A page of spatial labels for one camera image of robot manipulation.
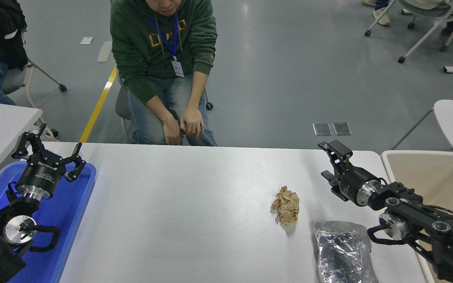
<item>crumpled paper ball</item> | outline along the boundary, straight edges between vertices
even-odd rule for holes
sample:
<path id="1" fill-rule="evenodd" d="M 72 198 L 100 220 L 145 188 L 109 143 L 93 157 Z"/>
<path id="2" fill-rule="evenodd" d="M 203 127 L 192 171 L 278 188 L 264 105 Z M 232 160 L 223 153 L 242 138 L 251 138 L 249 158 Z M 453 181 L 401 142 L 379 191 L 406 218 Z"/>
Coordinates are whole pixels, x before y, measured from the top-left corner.
<path id="1" fill-rule="evenodd" d="M 298 212 L 300 212 L 300 199 L 298 195 L 288 190 L 287 186 L 284 186 L 275 197 L 277 199 L 272 202 L 270 208 L 277 210 L 277 222 L 288 227 L 293 226 L 298 220 Z"/>

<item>hand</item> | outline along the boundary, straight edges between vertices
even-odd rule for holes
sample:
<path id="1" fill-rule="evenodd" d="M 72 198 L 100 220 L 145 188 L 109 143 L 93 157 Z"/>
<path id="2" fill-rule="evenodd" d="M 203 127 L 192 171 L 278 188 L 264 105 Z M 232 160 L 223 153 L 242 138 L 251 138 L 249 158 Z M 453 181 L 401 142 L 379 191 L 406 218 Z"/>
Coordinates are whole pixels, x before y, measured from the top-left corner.
<path id="1" fill-rule="evenodd" d="M 202 114 L 196 108 L 186 108 L 183 117 L 181 117 L 181 129 L 187 136 L 195 135 L 198 139 L 200 134 L 205 134 L 204 120 Z"/>
<path id="2" fill-rule="evenodd" d="M 170 119 L 162 121 L 164 126 L 164 138 L 166 145 L 183 145 L 183 134 L 178 121 Z"/>

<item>aluminum foil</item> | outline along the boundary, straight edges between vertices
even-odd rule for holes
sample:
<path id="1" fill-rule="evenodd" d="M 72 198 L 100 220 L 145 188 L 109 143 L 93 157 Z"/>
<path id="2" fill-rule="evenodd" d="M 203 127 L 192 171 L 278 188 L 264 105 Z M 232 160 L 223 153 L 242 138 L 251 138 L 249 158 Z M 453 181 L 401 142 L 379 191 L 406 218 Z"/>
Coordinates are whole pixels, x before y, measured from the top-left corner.
<path id="1" fill-rule="evenodd" d="M 378 283 L 366 227 L 352 222 L 315 222 L 318 269 L 323 283 Z"/>

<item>sleeve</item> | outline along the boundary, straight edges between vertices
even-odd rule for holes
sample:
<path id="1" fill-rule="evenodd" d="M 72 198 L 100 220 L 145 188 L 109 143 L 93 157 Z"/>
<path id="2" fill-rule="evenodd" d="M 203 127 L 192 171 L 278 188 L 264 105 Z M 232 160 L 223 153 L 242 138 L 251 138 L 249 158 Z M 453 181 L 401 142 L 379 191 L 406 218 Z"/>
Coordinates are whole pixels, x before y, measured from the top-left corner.
<path id="1" fill-rule="evenodd" d="M 190 47 L 193 52 L 193 70 L 209 75 L 216 51 L 216 18 L 212 16 L 210 0 L 199 0 L 196 18 L 190 27 Z"/>
<path id="2" fill-rule="evenodd" d="M 20 5 L 12 0 L 0 0 L 0 37 L 16 34 L 24 22 Z"/>
<path id="3" fill-rule="evenodd" d="M 155 86 L 146 78 L 146 60 L 126 34 L 123 16 L 119 10 L 111 13 L 110 26 L 113 39 L 112 52 L 120 77 L 131 93 L 146 104 L 158 93 Z"/>

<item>yellow floor line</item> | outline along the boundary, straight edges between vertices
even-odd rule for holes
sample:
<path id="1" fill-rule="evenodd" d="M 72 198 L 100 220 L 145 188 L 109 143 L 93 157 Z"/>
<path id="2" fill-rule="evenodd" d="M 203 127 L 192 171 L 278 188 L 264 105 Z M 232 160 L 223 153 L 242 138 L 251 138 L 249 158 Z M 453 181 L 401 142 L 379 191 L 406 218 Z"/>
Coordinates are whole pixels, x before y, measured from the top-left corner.
<path id="1" fill-rule="evenodd" d="M 92 131 L 92 128 L 94 127 L 94 124 L 96 123 L 97 117 L 99 116 L 99 112 L 101 112 L 102 106 L 103 106 L 104 102 L 106 101 L 106 97 L 108 96 L 109 90 L 111 89 L 111 86 L 113 84 L 113 81 L 115 80 L 115 77 L 116 77 L 116 66 L 113 67 L 113 70 L 111 71 L 111 75 L 109 76 L 109 79 L 106 82 L 106 85 L 104 86 L 104 90 L 101 93 L 101 97 L 99 97 L 96 107 L 94 108 L 92 115 L 90 115 L 90 119 L 88 120 L 87 126 L 83 130 L 83 134 L 81 134 L 81 138 L 79 138 L 80 143 L 87 142 L 88 136 L 90 136 L 90 132 Z"/>

